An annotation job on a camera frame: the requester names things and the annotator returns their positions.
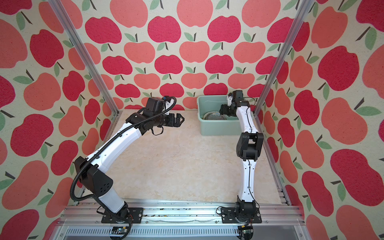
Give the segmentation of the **clear round glass plate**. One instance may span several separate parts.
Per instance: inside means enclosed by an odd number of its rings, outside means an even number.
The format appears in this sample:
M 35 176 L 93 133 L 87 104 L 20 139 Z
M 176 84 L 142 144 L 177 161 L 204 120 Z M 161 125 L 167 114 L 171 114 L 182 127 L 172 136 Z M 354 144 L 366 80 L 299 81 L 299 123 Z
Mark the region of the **clear round glass plate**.
M 203 120 L 207 121 L 225 121 L 227 117 L 225 115 L 220 114 L 218 111 L 210 111 L 203 116 Z

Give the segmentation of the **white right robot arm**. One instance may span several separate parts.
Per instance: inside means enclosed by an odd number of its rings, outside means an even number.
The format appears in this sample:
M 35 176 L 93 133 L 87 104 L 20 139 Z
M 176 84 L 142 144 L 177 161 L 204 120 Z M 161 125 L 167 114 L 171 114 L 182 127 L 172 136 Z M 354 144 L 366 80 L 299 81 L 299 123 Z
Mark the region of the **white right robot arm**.
M 241 135 L 236 146 L 236 154 L 242 160 L 243 180 L 235 203 L 235 216 L 240 222 L 249 221 L 258 214 L 260 205 L 254 196 L 255 168 L 261 155 L 264 135 L 259 132 L 253 120 L 251 105 L 246 100 L 227 97 L 220 114 L 237 117 L 240 121 Z

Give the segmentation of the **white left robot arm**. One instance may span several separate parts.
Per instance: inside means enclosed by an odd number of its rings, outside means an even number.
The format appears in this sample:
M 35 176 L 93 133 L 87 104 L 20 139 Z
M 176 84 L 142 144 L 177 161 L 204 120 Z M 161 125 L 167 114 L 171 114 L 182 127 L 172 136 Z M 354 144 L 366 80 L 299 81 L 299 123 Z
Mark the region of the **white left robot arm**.
M 149 98 L 144 108 L 131 114 L 123 126 L 98 150 L 75 162 L 76 176 L 70 187 L 70 197 L 75 202 L 93 198 L 119 222 L 131 220 L 127 203 L 113 188 L 113 180 L 107 176 L 114 161 L 134 141 L 155 127 L 180 127 L 184 118 L 170 113 L 176 106 L 176 97 Z

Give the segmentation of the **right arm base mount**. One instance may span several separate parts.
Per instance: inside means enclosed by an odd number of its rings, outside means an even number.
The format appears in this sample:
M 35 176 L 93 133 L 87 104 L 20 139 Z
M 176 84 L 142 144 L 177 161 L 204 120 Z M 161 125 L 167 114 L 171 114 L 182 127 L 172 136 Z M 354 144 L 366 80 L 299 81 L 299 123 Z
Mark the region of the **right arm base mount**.
M 252 209 L 236 209 L 218 207 L 216 214 L 222 218 L 223 224 L 261 224 L 262 217 L 259 208 Z

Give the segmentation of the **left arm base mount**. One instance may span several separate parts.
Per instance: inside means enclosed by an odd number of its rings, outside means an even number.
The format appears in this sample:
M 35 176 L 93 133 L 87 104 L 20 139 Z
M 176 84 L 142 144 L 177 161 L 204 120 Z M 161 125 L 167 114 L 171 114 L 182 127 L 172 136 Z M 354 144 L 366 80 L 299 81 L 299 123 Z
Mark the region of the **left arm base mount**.
M 122 208 L 116 213 L 118 218 L 104 212 L 101 223 L 103 224 L 140 224 L 143 217 L 143 208 Z

